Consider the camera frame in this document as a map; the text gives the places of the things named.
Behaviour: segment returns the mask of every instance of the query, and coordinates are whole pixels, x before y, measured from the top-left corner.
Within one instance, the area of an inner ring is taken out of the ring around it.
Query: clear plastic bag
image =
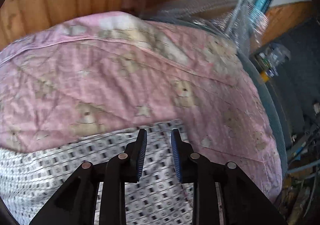
[[[249,56],[260,47],[267,17],[247,0],[174,0],[148,10],[142,19],[197,27],[231,39]]]

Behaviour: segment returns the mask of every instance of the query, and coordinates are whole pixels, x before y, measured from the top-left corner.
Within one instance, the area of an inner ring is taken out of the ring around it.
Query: metal pin
[[[128,155],[126,153],[121,153],[118,155],[119,159],[126,159]]]
[[[191,153],[190,157],[192,159],[198,159],[200,157],[200,155],[198,153]]]
[[[90,162],[84,162],[84,163],[82,163],[82,165],[81,165],[81,167],[82,167],[83,169],[88,169],[90,166],[91,166],[91,163],[90,163]]]
[[[229,162],[229,163],[227,163],[227,167],[228,167],[229,169],[235,169],[235,168],[237,167],[237,165],[236,165],[236,163]]]

